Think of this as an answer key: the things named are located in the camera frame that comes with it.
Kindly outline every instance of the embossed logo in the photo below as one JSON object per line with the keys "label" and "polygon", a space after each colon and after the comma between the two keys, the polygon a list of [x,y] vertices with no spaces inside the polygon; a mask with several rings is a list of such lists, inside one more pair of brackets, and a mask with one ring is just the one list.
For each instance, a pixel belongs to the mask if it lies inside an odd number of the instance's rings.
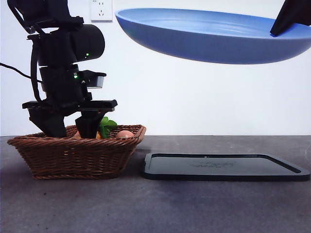
{"label": "embossed logo", "polygon": [[197,164],[191,164],[191,166],[195,167],[215,167],[215,168],[227,168],[227,167],[233,167],[235,161],[227,161],[225,163],[211,163],[211,162],[199,162]]}

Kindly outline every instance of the tray rim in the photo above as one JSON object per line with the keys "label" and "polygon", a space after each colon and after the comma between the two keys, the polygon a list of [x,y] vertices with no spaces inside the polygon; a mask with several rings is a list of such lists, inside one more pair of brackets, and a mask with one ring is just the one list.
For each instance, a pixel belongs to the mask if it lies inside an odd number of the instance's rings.
{"label": "tray rim", "polygon": [[[244,36],[240,36],[240,35],[228,35],[228,34],[222,34],[222,33],[205,33],[205,32],[198,32],[198,31],[193,31],[193,30],[178,30],[176,28],[169,28],[169,27],[159,27],[159,26],[155,26],[151,23],[146,23],[146,22],[142,22],[139,20],[133,20],[131,18],[128,17],[124,17],[122,15],[120,15],[120,12],[122,11],[127,11],[127,10],[177,10],[177,11],[197,11],[197,12],[206,12],[206,13],[219,13],[219,14],[224,14],[224,15],[236,15],[236,16],[240,16],[240,17],[252,17],[252,18],[257,18],[257,19],[263,19],[263,20],[272,20],[275,21],[275,19],[273,18],[269,18],[269,17],[260,17],[260,16],[252,16],[252,15],[245,15],[245,14],[237,14],[237,13],[227,13],[227,12],[218,12],[218,11],[205,11],[205,10],[196,10],[196,9],[178,9],[178,8],[152,8],[152,7],[140,7],[140,8],[125,8],[125,9],[121,9],[121,10],[117,10],[115,12],[115,16],[117,18],[126,20],[128,22],[131,23],[136,23],[139,25],[145,25],[148,27],[153,27],[153,28],[158,28],[161,30],[171,30],[171,31],[176,31],[176,32],[183,32],[183,33],[194,33],[194,34],[202,34],[202,35],[210,35],[210,36],[221,36],[221,37],[233,37],[233,38],[243,38],[243,39],[260,39],[260,40],[311,40],[311,33],[308,36],[300,36],[300,37],[287,37],[288,35],[288,30],[283,32],[282,34],[280,34],[279,36],[273,36],[270,33],[267,34],[269,35],[268,37],[264,37],[264,36],[251,36],[251,35],[244,35]],[[291,28],[293,27],[300,27],[300,28],[310,28],[311,31],[311,27],[303,25],[303,24],[299,24],[299,23],[294,23],[292,25]]]}

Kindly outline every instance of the cable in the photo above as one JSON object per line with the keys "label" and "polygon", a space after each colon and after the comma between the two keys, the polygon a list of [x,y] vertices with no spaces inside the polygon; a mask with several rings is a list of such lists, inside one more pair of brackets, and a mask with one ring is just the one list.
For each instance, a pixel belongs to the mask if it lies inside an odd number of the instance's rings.
{"label": "cable", "polygon": [[30,61],[30,78],[31,84],[33,86],[33,91],[35,95],[35,99],[38,103],[42,103],[42,99],[40,98],[39,90],[38,90],[38,82],[37,82],[37,63],[38,63],[39,49],[37,44],[33,44],[33,51],[31,53],[31,61]]}
{"label": "cable", "polygon": [[26,78],[28,78],[28,79],[31,79],[30,76],[28,76],[28,75],[22,73],[21,71],[19,71],[19,70],[16,69],[15,67],[8,66],[8,65],[6,65],[6,64],[4,64],[4,63],[0,63],[0,66],[3,66],[3,67],[8,68],[8,69],[12,69],[12,70],[16,71],[17,73],[19,73],[20,75],[22,75],[22,76],[24,76],[24,77],[26,77]]}

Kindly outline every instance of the green leaf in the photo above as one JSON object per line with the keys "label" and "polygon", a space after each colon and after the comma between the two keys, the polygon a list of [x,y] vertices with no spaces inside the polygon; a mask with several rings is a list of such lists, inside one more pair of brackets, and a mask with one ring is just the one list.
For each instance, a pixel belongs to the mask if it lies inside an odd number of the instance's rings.
{"label": "green leaf", "polygon": [[102,138],[108,138],[108,135],[106,133],[105,127],[99,127],[99,133],[101,135]]}
{"label": "green leaf", "polygon": [[101,121],[101,126],[105,126],[108,123],[109,119],[107,116],[104,116],[102,121]]}
{"label": "green leaf", "polygon": [[105,126],[112,130],[117,127],[117,123],[113,120],[109,120]]}

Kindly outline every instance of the concrete surface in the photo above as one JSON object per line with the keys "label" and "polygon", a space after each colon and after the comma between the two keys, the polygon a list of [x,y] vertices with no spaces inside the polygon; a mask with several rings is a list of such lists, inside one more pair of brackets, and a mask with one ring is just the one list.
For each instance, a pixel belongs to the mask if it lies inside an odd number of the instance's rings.
{"label": "concrete surface", "polygon": [[1,137],[2,233],[309,233],[311,182],[151,181],[144,156],[266,153],[311,170],[311,136],[147,136],[112,180],[36,181]]}

